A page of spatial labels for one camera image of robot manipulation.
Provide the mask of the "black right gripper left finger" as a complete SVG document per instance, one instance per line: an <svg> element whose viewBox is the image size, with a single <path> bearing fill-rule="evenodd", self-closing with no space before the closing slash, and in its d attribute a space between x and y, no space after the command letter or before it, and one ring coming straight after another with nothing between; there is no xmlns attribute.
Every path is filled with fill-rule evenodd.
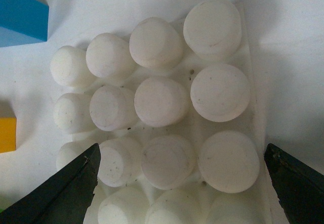
<svg viewBox="0 0 324 224"><path fill-rule="evenodd" d="M98 184L100 160L95 143L2 211L1 223L83 223Z"/></svg>

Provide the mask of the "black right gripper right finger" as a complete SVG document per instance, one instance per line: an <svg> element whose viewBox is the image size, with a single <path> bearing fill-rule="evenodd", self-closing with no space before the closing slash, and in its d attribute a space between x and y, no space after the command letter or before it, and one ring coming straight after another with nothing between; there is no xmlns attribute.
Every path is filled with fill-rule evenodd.
<svg viewBox="0 0 324 224"><path fill-rule="evenodd" d="M269 143L264 160L289 223L323 223L323 175Z"/></svg>

